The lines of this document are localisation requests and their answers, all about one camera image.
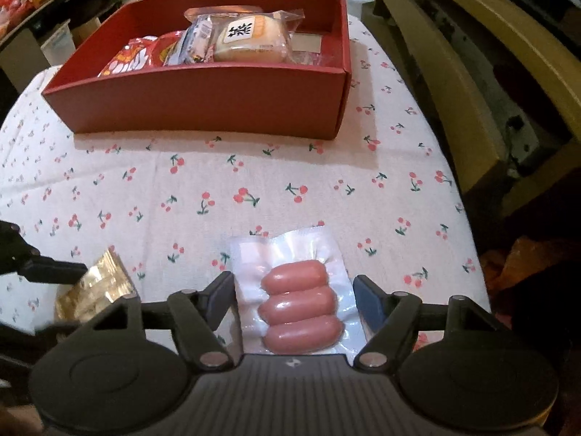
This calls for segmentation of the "gold foil snack packet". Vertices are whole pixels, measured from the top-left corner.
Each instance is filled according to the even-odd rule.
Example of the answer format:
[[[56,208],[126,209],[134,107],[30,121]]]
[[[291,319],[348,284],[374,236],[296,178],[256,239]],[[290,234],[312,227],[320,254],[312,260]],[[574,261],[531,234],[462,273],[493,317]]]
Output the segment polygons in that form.
[[[55,301],[55,318],[86,323],[122,297],[138,292],[119,256],[107,250],[68,291]]]

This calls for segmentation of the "vacuum packed sausages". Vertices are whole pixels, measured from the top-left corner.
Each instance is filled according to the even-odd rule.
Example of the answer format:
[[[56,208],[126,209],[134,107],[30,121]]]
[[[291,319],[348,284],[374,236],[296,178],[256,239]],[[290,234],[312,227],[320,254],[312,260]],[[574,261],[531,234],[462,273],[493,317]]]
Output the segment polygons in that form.
[[[326,226],[235,237],[229,257],[244,352],[353,361],[362,350],[353,281]]]

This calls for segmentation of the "red snack bag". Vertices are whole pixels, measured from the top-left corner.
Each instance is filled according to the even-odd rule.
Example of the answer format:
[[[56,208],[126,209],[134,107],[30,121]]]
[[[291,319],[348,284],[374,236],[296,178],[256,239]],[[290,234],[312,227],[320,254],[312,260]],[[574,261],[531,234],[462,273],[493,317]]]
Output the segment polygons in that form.
[[[183,31],[165,33],[162,36],[143,36],[131,39],[99,72],[106,77],[126,72],[141,71],[166,65]]]

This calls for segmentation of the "white duck gizzard packet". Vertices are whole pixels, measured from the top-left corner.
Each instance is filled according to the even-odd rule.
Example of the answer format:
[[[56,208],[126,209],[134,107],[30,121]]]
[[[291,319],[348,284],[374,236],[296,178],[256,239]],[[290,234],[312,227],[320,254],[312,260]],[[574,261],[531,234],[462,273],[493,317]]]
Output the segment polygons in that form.
[[[166,55],[164,65],[191,65],[205,62],[213,37],[226,14],[203,14],[194,18]]]

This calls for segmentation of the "round bun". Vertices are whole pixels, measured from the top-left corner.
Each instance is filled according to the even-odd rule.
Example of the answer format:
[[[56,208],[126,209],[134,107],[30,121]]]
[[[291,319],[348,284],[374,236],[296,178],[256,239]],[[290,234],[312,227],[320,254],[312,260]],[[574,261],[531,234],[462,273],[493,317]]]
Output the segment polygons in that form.
[[[228,18],[213,32],[213,62],[293,63],[292,35],[304,19],[303,9],[245,13]]]

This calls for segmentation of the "orange dried tofu packet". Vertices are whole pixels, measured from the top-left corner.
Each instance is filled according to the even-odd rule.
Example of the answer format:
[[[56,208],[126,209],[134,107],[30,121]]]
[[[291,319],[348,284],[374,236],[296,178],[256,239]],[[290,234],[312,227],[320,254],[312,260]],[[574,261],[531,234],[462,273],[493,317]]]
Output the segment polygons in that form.
[[[262,13],[263,10],[259,6],[252,5],[217,5],[208,7],[191,7],[188,8],[183,16],[188,22],[193,23],[198,17],[202,15],[239,15],[239,14],[253,14]]]

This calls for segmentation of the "cherry print tablecloth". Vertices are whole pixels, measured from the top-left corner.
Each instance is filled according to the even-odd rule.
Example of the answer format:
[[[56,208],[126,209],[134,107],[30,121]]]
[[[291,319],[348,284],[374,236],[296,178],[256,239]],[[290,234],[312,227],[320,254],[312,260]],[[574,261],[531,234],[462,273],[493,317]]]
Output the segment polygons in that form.
[[[43,255],[121,259],[145,302],[201,289],[231,243],[270,251],[290,231],[332,237],[349,276],[444,304],[489,300],[452,170],[417,102],[361,20],[336,139],[226,132],[79,136],[38,73],[1,123],[1,217]]]

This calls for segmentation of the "cardboard box on floor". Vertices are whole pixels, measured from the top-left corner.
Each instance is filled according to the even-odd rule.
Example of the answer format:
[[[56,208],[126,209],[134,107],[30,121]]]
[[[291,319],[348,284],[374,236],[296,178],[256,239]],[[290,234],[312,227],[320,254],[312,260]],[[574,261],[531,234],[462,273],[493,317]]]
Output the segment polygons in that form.
[[[56,27],[52,34],[40,45],[40,49],[50,66],[64,64],[101,26],[98,18],[93,18],[83,25],[70,29],[70,20]]]

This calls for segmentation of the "red cardboard box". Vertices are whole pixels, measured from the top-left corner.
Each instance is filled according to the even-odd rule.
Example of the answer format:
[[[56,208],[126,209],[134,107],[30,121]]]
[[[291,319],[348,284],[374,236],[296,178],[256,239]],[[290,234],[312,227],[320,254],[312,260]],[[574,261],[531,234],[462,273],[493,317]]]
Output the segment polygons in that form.
[[[298,27],[321,36],[322,63],[208,62],[101,75],[129,40],[186,29],[187,9],[217,5],[303,11]],[[346,0],[139,0],[109,17],[42,95],[76,134],[197,130],[332,140],[351,78]]]

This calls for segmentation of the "wooden TV cabinet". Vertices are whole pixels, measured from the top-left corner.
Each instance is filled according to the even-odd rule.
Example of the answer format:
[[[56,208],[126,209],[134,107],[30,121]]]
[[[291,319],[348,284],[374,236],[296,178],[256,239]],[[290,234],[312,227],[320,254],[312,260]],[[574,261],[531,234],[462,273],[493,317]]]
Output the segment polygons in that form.
[[[372,0],[426,85],[469,204],[512,215],[580,168],[580,62],[525,0]]]

